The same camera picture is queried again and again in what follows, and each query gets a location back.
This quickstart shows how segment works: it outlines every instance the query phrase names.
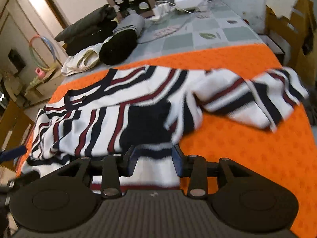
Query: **white sweater with navy and red stripes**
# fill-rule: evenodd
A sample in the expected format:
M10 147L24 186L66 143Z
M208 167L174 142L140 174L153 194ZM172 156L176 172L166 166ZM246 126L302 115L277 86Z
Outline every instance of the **white sweater with navy and red stripes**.
M136 145L149 152L140 155L134 175L121 177L121 184L174 187L179 179L171 147L199 128L202 109L275 131L307 97L296 72L286 67L252 80L227 69L110 69L102 80L69 90L39 111L22 172L44 176L78 157L101 159Z

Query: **screw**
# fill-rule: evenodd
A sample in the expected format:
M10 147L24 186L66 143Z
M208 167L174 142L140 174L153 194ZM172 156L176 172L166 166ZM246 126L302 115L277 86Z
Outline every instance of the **screw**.
M9 184L9 188L12 188L14 185L14 181L11 181L10 184Z
M206 194L206 192L202 189L192 189L190 193L193 197L201 197Z
M106 196L115 196L119 194L119 191L116 188L107 188L103 190L103 194Z
M153 193L150 194L152 197L158 196L158 193L155 191Z

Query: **orange blanket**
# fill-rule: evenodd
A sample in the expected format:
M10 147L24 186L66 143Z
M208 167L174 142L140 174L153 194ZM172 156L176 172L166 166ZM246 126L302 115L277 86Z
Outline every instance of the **orange blanket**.
M119 69L144 64L181 69L227 68L246 79L281 66L267 46L247 45L168 55ZM59 86L50 102L60 100L69 89L89 86L106 74L107 70ZM31 140L28 141L28 149L30 147ZM217 162L221 157L228 157L286 187L299 201L299 212L291 230L300 238L317 236L317 149L302 105L295 109L290 119L278 126L276 133L205 114L202 127L184 137L180 147L186 155L201 155L208 161ZM215 192L215 178L208 181L209 192ZM186 189L187 182L182 179L182 188Z

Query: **wooden chair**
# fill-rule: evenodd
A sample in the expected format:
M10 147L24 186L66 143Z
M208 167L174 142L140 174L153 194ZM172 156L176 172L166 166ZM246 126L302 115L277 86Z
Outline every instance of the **wooden chair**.
M311 17L313 2L309 0L298 0L294 9L299 11L292 12L291 19L285 17L277 18L271 8L266 7L265 34L270 31L276 32L291 46L291 59L288 66L295 69L297 57L304 40L309 34L311 24L316 28L316 20Z
M9 150L21 145L26 129L29 128L30 131L33 125L34 122L23 113L23 110L10 100L0 120L0 146L5 150ZM13 161L4 162L2 166L15 171Z

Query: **bed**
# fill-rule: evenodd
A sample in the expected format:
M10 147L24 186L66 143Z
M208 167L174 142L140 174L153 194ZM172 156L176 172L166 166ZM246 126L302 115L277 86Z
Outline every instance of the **bed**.
M186 17L188 15L171 18L170 22L181 24ZM159 28L165 27L152 25L142 39L151 37ZM217 38L202 37L199 42L201 33L214 34ZM128 61L116 67L129 69L145 64L181 69L227 68L246 79L281 66L258 35L221 3L216 4L211 18L195 18L187 29L185 27L151 45L138 45ZM50 103L60 100L69 89L81 89L101 80L106 76L107 68L100 64L88 72L67 77L56 89ZM202 127L183 137L180 148L186 155L201 155L208 161L228 157L286 187L299 201L299 212L291 230L300 238L317 236L317 149L302 105L295 109L290 119L279 125L276 133L204 113ZM187 184L188 180L183 178L181 188L186 190ZM209 193L217 190L215 178L209 178L208 187Z

